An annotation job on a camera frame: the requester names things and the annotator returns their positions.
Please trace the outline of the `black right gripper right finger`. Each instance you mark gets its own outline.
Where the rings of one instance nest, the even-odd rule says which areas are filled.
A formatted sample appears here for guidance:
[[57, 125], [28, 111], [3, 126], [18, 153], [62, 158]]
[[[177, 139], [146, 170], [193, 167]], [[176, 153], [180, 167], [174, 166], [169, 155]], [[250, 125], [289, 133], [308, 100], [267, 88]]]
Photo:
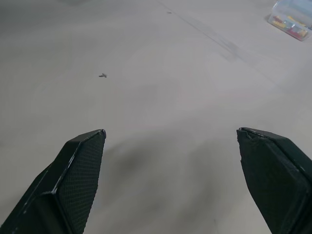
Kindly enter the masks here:
[[290, 139], [241, 127], [237, 131], [248, 190], [273, 234], [312, 232], [312, 160]]

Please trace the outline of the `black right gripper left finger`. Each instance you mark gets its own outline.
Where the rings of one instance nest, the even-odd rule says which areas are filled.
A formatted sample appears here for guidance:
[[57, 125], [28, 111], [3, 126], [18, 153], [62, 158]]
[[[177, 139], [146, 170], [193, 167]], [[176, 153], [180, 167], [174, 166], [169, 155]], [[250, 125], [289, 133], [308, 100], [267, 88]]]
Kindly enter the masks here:
[[0, 227], [2, 234], [81, 234], [98, 189], [106, 132], [67, 141]]

